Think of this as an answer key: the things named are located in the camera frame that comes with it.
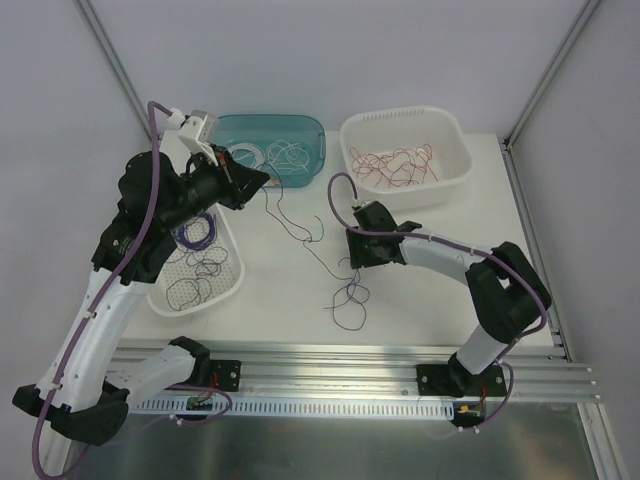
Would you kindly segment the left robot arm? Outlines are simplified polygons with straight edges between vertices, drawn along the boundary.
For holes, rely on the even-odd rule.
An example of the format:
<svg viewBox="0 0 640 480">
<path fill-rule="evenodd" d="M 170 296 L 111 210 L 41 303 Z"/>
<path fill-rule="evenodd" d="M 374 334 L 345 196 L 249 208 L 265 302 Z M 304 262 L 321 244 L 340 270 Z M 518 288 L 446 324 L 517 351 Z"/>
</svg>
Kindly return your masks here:
<svg viewBox="0 0 640 480">
<path fill-rule="evenodd" d="M 118 181 L 118 212 L 91 258 L 72 330 L 45 376 L 17 389 L 14 406 L 70 440 L 102 446 L 131 408 L 160 391 L 208 384 L 210 351 L 184 336 L 122 373 L 107 368 L 132 315 L 177 248 L 175 231 L 216 204 L 242 209 L 269 180 L 267 173 L 235 162 L 225 148 L 213 152 L 214 162 L 202 153 L 191 155 L 182 174 L 164 153 L 147 151 L 127 162 Z"/>
</svg>

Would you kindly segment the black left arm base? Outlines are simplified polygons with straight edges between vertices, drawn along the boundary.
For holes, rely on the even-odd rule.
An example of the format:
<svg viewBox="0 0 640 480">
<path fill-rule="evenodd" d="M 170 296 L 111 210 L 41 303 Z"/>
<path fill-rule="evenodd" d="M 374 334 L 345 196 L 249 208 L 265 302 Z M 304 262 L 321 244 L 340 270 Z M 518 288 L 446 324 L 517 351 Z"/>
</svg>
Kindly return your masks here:
<svg viewBox="0 0 640 480">
<path fill-rule="evenodd" d="M 190 383 L 224 392 L 237 392 L 240 388 L 241 368 L 242 362 L 239 360 L 204 360 L 196 364 Z"/>
</svg>

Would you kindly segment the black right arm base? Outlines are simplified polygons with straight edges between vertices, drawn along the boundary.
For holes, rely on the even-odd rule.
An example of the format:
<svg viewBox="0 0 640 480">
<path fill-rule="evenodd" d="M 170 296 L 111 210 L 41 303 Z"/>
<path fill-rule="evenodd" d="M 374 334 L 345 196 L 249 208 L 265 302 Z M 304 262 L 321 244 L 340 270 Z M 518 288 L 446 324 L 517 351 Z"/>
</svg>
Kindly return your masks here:
<svg viewBox="0 0 640 480">
<path fill-rule="evenodd" d="M 418 364 L 415 370 L 420 396 L 504 397 L 507 393 L 503 370 L 497 365 L 489 366 L 478 375 L 470 375 L 464 369 L 452 369 L 444 363 Z"/>
</svg>

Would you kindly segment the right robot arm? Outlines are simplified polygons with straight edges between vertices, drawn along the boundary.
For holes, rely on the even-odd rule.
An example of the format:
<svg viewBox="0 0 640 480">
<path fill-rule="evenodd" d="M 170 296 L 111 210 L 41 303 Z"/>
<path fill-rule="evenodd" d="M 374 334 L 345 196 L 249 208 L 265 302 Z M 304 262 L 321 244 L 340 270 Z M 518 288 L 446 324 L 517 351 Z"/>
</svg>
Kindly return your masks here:
<svg viewBox="0 0 640 480">
<path fill-rule="evenodd" d="M 463 397 L 480 388 L 487 370 L 544 319 L 552 298 L 521 248 L 509 241 L 489 250 L 440 237 L 406 221 L 396 223 L 380 202 L 353 208 L 346 229 L 353 269 L 396 263 L 421 267 L 469 290 L 478 326 L 446 364 L 427 375 L 432 391 Z"/>
</svg>

